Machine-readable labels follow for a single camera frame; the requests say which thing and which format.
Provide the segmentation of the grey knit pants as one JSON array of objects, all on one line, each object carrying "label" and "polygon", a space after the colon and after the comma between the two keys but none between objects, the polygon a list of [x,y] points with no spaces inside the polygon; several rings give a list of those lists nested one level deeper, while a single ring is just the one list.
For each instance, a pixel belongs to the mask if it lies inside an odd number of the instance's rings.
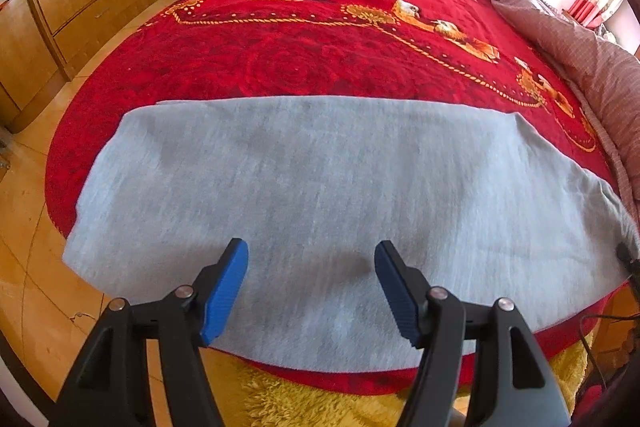
[{"label": "grey knit pants", "polygon": [[373,268],[388,239],[469,303],[534,331],[620,286],[636,224],[612,186],[522,116],[347,96],[132,110],[94,162],[63,259],[130,303],[164,297],[230,239],[248,270],[216,347],[322,373],[410,369]]}]

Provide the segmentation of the pink striped quilt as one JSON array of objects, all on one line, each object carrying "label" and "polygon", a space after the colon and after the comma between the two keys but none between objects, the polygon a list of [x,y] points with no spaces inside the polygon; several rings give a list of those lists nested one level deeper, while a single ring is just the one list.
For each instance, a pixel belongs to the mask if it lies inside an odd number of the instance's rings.
[{"label": "pink striped quilt", "polygon": [[521,36],[546,52],[597,119],[624,205],[639,212],[639,61],[563,18],[542,0],[490,0]]}]

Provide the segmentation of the yellow fluffy rug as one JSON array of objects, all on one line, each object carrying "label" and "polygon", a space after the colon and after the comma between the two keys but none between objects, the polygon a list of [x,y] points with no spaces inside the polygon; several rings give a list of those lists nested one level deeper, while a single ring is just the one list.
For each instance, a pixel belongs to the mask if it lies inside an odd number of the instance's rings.
[{"label": "yellow fluffy rug", "polygon": [[[574,343],[549,363],[568,411],[573,413],[579,385],[586,377],[587,353],[580,343]],[[309,387],[248,364],[239,375],[243,426],[395,426],[416,369],[400,392],[385,395],[353,395]]]}]

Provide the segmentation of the red patterned bed blanket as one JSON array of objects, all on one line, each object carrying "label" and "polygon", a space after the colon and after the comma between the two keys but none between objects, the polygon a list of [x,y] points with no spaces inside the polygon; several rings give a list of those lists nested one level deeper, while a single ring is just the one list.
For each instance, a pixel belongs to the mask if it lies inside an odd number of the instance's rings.
[{"label": "red patterned bed blanket", "polygon": [[586,104],[490,0],[179,0],[107,57],[66,109],[47,162],[49,216],[70,234],[90,169],[130,110],[304,95],[518,114],[614,178]]}]

